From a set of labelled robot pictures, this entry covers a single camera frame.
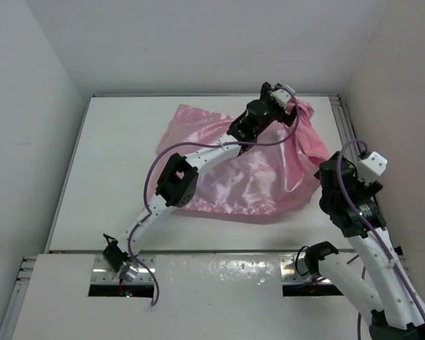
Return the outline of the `pink satin pillowcase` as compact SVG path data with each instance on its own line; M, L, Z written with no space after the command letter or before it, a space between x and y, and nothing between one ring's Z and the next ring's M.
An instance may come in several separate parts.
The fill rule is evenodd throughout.
M228 159L198 179L185 211L205 215L269 216L298 210L319 189L319 165L328 160L326 145L312 126L315 112L300 101L296 129L272 123L259 137L263 146ZM225 134L234 118L181 104L157 146L161 153L180 142L181 155L196 151L193 143L210 145Z

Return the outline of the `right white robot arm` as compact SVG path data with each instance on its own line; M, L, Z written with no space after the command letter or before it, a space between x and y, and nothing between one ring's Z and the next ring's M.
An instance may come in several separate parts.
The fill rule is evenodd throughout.
M363 263L366 282L324 241L306 246L302 263L311 278L330 280L358 310L372 339L425 339L425 303L403 269L372 197L382 189L378 177L387 161L377 152L363 152L357 164L336 152L315 174L329 216Z

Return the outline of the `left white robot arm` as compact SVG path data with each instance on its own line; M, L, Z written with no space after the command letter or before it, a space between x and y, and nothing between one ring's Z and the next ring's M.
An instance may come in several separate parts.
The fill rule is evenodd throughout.
M136 256L143 243L146 231L156 222L187 205L194 197L200 175L217 165L236 158L254 146L263 146L259 136L272 123L282 123L296 129L300 108L295 92L287 85L271 86L264 83L258 99L249 102L244 112L212 144L193 143L196 151L180 155L176 149L182 143L174 144L161 152L153 161L151 169L164 155L166 161L153 196L149 196L149 182L144 183L144 208L136 220L118 238L107 235L103 258L110 271L117 277L132 281L139 265Z

